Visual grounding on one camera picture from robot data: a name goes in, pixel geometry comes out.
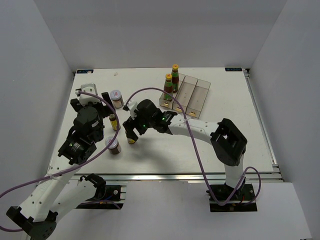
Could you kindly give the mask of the chili sauce bottle yellow cap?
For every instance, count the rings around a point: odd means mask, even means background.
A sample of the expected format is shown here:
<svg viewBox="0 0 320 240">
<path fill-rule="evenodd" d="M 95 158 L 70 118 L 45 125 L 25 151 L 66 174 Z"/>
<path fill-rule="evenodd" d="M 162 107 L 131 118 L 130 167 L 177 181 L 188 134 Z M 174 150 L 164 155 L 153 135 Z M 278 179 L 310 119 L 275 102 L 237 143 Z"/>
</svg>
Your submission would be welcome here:
<svg viewBox="0 0 320 240">
<path fill-rule="evenodd" d="M 172 75 L 169 73 L 165 75 L 165 83 L 164 83 L 163 90 L 165 92 L 163 99 L 171 102 L 173 100 L 172 98 L 173 82 L 172 82 Z"/>
</svg>

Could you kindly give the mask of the yellow label brown bottle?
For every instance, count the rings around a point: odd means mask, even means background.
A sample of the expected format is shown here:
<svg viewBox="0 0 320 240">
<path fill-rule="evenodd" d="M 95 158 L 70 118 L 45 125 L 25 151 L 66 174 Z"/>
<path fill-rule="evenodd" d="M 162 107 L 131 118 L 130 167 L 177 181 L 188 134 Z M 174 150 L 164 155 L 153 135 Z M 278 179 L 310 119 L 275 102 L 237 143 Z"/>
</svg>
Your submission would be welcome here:
<svg viewBox="0 0 320 240">
<path fill-rule="evenodd" d="M 133 131 L 126 131 L 125 135 L 129 144 L 134 144 L 138 140 L 138 136 Z"/>
</svg>

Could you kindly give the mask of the blue label sticker left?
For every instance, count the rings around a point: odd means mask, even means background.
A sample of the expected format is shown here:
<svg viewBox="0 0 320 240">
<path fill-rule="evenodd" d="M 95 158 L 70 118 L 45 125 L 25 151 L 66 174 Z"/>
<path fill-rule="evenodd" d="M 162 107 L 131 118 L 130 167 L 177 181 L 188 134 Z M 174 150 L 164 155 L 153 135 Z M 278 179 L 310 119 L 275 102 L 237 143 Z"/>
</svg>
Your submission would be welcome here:
<svg viewBox="0 0 320 240">
<path fill-rule="evenodd" d="M 93 72 L 93 69 L 78 69 L 76 74 L 92 74 Z"/>
</svg>

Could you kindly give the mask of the blue label sticker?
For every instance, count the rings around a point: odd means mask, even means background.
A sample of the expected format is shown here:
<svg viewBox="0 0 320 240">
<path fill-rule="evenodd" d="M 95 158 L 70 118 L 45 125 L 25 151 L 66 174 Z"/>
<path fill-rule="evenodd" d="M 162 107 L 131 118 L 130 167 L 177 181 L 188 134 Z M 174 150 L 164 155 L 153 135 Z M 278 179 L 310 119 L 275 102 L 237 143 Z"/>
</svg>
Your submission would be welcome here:
<svg viewBox="0 0 320 240">
<path fill-rule="evenodd" d="M 243 69 L 241 67 L 225 67 L 226 72 L 242 72 Z"/>
<path fill-rule="evenodd" d="M 92 74 L 93 72 L 93 69 L 78 69 L 76 74 Z"/>
</svg>

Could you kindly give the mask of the clear three-slot organizer tray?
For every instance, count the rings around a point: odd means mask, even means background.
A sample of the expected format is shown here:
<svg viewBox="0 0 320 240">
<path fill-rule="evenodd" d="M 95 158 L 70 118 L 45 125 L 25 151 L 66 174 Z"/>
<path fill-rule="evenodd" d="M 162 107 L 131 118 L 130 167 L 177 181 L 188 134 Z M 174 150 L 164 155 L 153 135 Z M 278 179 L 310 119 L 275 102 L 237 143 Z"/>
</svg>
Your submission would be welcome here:
<svg viewBox="0 0 320 240">
<path fill-rule="evenodd" d="M 205 104 L 211 83 L 179 73 L 178 85 L 178 92 L 173 93 L 173 96 L 181 104 L 187 115 L 198 119 Z"/>
</svg>

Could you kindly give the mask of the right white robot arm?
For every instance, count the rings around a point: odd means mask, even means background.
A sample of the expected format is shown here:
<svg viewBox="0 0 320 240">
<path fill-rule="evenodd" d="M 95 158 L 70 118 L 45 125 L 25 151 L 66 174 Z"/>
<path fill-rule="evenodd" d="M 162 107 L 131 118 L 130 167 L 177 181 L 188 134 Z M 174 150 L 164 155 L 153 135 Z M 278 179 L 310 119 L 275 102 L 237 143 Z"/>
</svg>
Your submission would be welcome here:
<svg viewBox="0 0 320 240">
<path fill-rule="evenodd" d="M 130 117 L 123 123 L 129 143 L 138 140 L 147 129 L 154 129 L 161 134 L 189 136 L 211 144 L 217 159 L 224 164 L 226 173 L 226 195 L 236 200 L 244 193 L 243 158 L 248 140 L 227 118 L 220 122 L 204 122 L 198 119 L 186 120 L 183 115 L 173 111 L 162 112 L 149 99 L 140 103 L 130 100 L 123 107 L 130 112 Z"/>
</svg>

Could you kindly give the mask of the blue label sticker right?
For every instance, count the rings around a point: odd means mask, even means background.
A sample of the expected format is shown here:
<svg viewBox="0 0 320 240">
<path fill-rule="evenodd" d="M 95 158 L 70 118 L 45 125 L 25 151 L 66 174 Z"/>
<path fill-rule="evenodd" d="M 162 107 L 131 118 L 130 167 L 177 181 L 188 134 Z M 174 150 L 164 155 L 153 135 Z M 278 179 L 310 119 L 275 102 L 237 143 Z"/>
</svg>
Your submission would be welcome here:
<svg viewBox="0 0 320 240">
<path fill-rule="evenodd" d="M 225 67 L 226 72 L 242 72 L 243 69 L 241 67 Z"/>
</svg>

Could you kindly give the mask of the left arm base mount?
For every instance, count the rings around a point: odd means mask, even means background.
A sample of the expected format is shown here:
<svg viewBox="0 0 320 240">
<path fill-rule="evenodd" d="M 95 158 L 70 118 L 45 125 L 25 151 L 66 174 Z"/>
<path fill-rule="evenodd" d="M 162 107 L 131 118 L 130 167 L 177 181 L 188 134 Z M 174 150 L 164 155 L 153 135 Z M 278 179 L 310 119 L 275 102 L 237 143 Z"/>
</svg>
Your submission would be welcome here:
<svg viewBox="0 0 320 240">
<path fill-rule="evenodd" d="M 124 205 L 124 186 L 108 184 L 101 176 L 94 173 L 82 175 L 78 183 L 89 181 L 95 187 L 93 197 L 79 204 L 76 209 L 86 210 L 121 210 Z"/>
</svg>

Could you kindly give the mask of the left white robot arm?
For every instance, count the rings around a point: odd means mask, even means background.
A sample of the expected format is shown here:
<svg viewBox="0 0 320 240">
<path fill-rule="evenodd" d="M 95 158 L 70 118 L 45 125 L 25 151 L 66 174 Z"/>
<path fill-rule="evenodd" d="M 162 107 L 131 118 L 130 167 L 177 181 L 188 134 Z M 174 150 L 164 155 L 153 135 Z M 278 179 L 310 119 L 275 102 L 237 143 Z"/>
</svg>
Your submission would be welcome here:
<svg viewBox="0 0 320 240">
<path fill-rule="evenodd" d="M 95 159 L 96 143 L 104 139 L 104 118 L 116 112 L 108 92 L 98 96 L 80 90 L 77 96 L 70 101 L 77 116 L 58 150 L 59 160 L 49 166 L 45 177 L 37 180 L 37 187 L 24 202 L 6 212 L 33 240 L 48 239 L 67 213 L 85 200 L 99 200 L 106 193 L 106 182 L 92 173 L 77 187 L 59 196 L 74 174 Z"/>
</svg>

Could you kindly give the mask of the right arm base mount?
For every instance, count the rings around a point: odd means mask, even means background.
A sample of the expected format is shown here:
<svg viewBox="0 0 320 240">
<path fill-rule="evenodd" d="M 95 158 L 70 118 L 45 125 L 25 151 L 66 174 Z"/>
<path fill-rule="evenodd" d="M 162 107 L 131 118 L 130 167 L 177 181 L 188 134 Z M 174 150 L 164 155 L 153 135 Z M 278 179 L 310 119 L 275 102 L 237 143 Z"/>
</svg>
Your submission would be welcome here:
<svg viewBox="0 0 320 240">
<path fill-rule="evenodd" d="M 232 188 L 226 184 L 211 184 L 211 190 L 219 202 L 224 202 L 232 192 Z M 212 213 L 240 213 L 240 212 L 257 212 L 257 204 L 255 201 L 249 203 L 255 196 L 254 188 L 252 184 L 245 184 L 240 187 L 229 202 L 224 205 L 218 205 L 207 190 L 209 195 L 209 208 Z"/>
</svg>

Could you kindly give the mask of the sauce jar grey lid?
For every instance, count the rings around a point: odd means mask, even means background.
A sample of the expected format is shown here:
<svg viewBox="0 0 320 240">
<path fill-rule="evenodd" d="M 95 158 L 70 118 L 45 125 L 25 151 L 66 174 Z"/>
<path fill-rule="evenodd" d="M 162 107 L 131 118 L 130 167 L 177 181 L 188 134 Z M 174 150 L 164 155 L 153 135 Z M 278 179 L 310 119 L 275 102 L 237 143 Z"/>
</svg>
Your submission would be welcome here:
<svg viewBox="0 0 320 240">
<path fill-rule="evenodd" d="M 116 109 L 120 109 L 124 105 L 123 96 L 119 90 L 112 90 L 109 94 L 113 106 Z"/>
<path fill-rule="evenodd" d="M 119 144 L 119 141 L 116 138 L 114 140 L 112 139 L 113 138 L 111 136 L 107 137 L 104 143 L 106 147 L 109 146 L 108 151 L 110 154 L 117 155 L 121 152 L 122 148 Z"/>
</svg>

